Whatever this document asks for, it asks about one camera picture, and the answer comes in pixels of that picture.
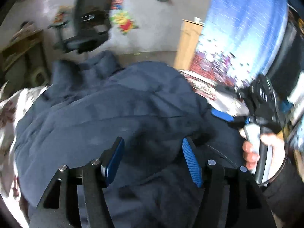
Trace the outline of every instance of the office chair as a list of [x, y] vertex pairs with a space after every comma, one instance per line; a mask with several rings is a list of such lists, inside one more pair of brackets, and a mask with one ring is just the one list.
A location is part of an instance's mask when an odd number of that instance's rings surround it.
[[[63, 39], [62, 27], [67, 21], [52, 24], [49, 28], [55, 28], [59, 42], [55, 49], [61, 49], [64, 53], [77, 50], [78, 54], [92, 51], [108, 40], [108, 31], [111, 28], [109, 11], [112, 0], [77, 0], [73, 12], [73, 25], [76, 36]], [[105, 25], [106, 30], [98, 32], [94, 27]]]

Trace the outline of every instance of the dark blue garment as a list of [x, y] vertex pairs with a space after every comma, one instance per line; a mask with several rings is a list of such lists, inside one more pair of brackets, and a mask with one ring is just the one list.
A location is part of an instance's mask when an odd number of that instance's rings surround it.
[[213, 117], [206, 99], [172, 67], [140, 62], [121, 70], [104, 51], [85, 63], [58, 61], [53, 68], [53, 85], [17, 126], [16, 164], [32, 206], [60, 165], [87, 164], [117, 136], [125, 139], [125, 155], [104, 192], [116, 228], [191, 226], [203, 190], [185, 163], [185, 136], [233, 162], [217, 156], [223, 164], [243, 164], [238, 131]]

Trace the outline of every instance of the chair backrest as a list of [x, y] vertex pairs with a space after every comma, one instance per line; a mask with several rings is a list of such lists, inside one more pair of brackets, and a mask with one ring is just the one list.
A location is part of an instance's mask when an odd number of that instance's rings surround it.
[[96, 33], [94, 26], [106, 25], [111, 28], [109, 11], [112, 0], [77, 0], [73, 14], [73, 24], [77, 35], [81, 32]]

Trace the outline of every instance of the hand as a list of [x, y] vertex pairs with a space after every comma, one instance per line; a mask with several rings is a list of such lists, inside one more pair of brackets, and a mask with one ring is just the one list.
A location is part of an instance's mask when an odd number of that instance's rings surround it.
[[[246, 138], [243, 129], [240, 130], [240, 134], [243, 138]], [[265, 145], [273, 147], [272, 162], [268, 175], [268, 179], [270, 179], [278, 172], [284, 161], [284, 157], [285, 157], [284, 141], [273, 133], [262, 134], [260, 138]], [[253, 145], [249, 141], [245, 141], [243, 143], [243, 151], [244, 151], [243, 158], [246, 160], [245, 166], [248, 168], [248, 170], [252, 170], [259, 161], [260, 156], [252, 152]]]

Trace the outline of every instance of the sleeve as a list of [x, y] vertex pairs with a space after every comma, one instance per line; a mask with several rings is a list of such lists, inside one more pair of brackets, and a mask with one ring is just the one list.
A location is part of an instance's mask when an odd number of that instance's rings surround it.
[[304, 183], [296, 168], [285, 164], [278, 177], [269, 184], [264, 195], [273, 213], [286, 224], [292, 223], [304, 211]]

